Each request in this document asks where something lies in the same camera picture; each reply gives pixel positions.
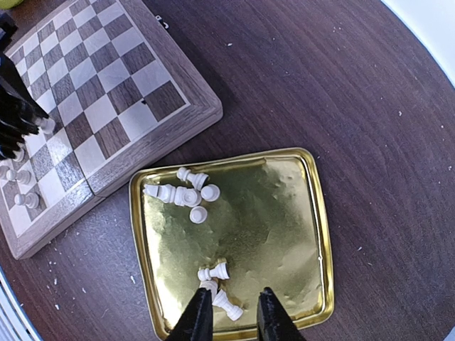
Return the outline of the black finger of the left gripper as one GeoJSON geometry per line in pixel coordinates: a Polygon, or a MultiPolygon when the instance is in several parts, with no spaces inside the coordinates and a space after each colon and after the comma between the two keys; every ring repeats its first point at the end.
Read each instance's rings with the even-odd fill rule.
{"type": "Polygon", "coordinates": [[[25,136],[49,115],[31,97],[12,60],[1,53],[1,160],[13,159],[25,136]]]}

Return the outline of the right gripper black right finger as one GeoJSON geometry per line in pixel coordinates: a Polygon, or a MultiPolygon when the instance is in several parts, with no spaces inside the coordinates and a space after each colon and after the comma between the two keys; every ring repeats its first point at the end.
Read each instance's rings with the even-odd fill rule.
{"type": "Polygon", "coordinates": [[[265,287],[257,304],[258,340],[304,340],[270,287],[265,287]]]}

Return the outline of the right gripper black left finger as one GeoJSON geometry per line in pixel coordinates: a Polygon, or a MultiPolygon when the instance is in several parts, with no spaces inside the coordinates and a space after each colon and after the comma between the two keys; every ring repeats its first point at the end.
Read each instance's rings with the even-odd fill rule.
{"type": "Polygon", "coordinates": [[[199,288],[195,292],[176,326],[166,338],[166,341],[172,340],[213,340],[213,302],[210,290],[199,288]]]}

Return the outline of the white chess pawn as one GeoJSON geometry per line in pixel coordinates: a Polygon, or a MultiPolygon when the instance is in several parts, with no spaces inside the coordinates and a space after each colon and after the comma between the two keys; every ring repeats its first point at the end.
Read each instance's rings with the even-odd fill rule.
{"type": "Polygon", "coordinates": [[[15,181],[20,184],[28,185],[31,181],[31,173],[28,170],[14,170],[9,169],[6,172],[6,179],[9,181],[15,181]]]}
{"type": "Polygon", "coordinates": [[[37,118],[36,125],[46,135],[52,134],[55,130],[55,121],[51,118],[37,118]]]}
{"type": "Polygon", "coordinates": [[[36,193],[21,194],[14,196],[14,202],[18,206],[26,206],[30,209],[36,209],[39,206],[40,197],[36,193]]]}

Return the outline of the pile of white chess pieces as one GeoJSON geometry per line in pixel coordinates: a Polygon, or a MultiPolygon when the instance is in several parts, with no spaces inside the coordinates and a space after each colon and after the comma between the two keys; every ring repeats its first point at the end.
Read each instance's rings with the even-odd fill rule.
{"type": "Polygon", "coordinates": [[[223,309],[232,321],[242,317],[243,309],[230,301],[222,286],[223,281],[230,278],[226,259],[219,260],[213,268],[198,269],[197,277],[200,281],[199,287],[211,292],[212,304],[215,307],[223,309]]]}

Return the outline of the gold metal tray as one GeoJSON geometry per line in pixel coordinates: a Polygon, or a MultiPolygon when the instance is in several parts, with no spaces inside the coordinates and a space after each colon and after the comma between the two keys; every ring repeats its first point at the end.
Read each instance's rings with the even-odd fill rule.
{"type": "Polygon", "coordinates": [[[190,208],[144,194],[147,185],[180,186],[176,166],[141,170],[129,183],[132,231],[155,335],[164,340],[199,286],[201,269],[226,263],[219,285],[243,314],[213,311],[215,340],[253,340],[257,302],[269,287],[299,329],[326,321],[334,309],[333,260],[323,192],[314,157],[284,148],[193,163],[220,188],[190,208]]]}

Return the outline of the wooden chessboard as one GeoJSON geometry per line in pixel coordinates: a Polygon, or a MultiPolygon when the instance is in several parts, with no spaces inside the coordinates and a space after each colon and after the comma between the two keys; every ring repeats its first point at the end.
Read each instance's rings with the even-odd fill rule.
{"type": "Polygon", "coordinates": [[[220,99],[141,1],[66,1],[10,57],[56,123],[1,162],[1,228],[16,259],[54,237],[223,115],[220,99]],[[28,185],[6,179],[31,173],[28,185]],[[36,193],[39,206],[18,206],[36,193]]]}

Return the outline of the pile of white pawns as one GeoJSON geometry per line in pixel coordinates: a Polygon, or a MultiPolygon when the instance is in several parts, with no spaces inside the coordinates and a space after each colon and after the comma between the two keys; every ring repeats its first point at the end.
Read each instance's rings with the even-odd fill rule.
{"type": "Polygon", "coordinates": [[[194,224],[202,224],[208,218],[208,211],[201,205],[202,201],[215,202],[220,198],[221,191],[217,185],[205,184],[209,178],[206,173],[193,173],[190,169],[180,167],[177,178],[189,182],[192,187],[175,187],[166,185],[145,185],[143,194],[159,199],[163,203],[173,203],[179,207],[189,207],[189,219],[194,224]]]}

